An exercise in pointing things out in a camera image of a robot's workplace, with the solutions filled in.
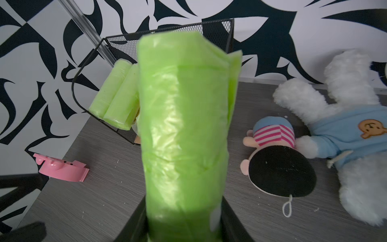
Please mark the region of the pink plastic toy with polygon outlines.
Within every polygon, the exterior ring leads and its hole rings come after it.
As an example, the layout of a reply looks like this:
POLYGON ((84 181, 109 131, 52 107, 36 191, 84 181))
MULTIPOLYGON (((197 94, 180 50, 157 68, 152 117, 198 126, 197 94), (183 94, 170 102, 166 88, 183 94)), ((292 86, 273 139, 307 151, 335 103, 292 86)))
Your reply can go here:
POLYGON ((37 153, 33 157, 37 165, 40 165, 39 173, 68 182, 83 182, 90 170, 86 164, 76 160, 68 162, 37 153))

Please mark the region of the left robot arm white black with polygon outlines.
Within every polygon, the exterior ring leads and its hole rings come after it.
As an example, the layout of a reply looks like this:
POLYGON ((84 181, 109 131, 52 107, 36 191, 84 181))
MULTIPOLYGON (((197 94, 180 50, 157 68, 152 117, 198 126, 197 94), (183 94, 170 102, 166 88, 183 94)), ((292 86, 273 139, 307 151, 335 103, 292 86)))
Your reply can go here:
MULTIPOLYGON (((6 210, 36 189, 42 190, 47 181, 48 178, 40 173, 2 175, 1 189, 12 188, 13 190, 1 195, 1 211, 6 210)), ((4 223, 9 218, 21 215, 25 210, 26 207, 22 207, 1 217, 2 242, 42 242, 45 239, 47 231, 44 222, 34 222, 15 230, 4 223)))

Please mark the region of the green trash bag roll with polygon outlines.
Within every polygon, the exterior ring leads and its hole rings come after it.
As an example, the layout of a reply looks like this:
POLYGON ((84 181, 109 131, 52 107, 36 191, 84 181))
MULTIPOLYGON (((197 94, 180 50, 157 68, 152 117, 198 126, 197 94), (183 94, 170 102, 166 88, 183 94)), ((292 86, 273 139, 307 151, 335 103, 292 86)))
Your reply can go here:
POLYGON ((106 111, 103 117, 105 122, 120 130, 131 129, 140 109, 137 85, 139 77, 139 66, 134 64, 106 111))
POLYGON ((119 59, 115 62, 113 69, 89 107, 91 114, 98 119, 103 119, 132 65, 125 59, 119 59))
POLYGON ((152 242, 218 242, 242 52, 199 32, 137 45, 142 161, 152 242))

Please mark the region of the white teddy bear blue shirt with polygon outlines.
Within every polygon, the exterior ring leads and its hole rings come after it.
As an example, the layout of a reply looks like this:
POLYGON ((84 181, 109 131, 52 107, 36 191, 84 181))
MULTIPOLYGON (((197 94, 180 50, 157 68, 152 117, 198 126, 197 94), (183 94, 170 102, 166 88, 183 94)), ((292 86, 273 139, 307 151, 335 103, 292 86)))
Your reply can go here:
POLYGON ((279 85, 274 102, 295 114, 309 135, 295 140, 308 159, 325 158, 338 172, 339 199, 355 219, 387 221, 387 108, 370 85, 371 58, 361 50, 335 56, 324 75, 328 95, 296 78, 279 85))

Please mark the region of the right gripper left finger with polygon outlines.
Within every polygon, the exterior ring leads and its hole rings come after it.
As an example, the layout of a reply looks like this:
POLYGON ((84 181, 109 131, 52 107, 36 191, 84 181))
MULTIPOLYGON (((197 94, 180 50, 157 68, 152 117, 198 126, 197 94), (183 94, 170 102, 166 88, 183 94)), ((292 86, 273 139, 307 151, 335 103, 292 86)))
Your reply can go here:
POLYGON ((147 241, 148 222, 146 214, 146 197, 144 196, 114 242, 147 241))

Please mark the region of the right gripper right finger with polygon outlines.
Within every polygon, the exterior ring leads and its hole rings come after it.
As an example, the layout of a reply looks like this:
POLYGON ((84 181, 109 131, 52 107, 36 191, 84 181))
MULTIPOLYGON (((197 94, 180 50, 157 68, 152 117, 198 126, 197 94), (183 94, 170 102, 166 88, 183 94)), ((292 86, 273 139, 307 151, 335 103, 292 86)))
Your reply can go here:
POLYGON ((220 222, 223 242, 255 242, 225 197, 222 198, 220 222))

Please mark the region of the small doll striped hat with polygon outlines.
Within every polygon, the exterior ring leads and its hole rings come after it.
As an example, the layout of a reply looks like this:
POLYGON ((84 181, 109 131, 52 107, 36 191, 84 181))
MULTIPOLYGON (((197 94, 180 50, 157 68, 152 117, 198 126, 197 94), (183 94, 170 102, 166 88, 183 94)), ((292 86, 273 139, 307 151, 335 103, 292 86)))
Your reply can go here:
POLYGON ((288 198, 282 212, 292 215, 292 200, 309 195, 316 174, 304 155, 296 150, 292 125, 282 117, 265 117, 248 130, 243 139, 254 152, 240 164, 241 172, 260 191, 288 198))

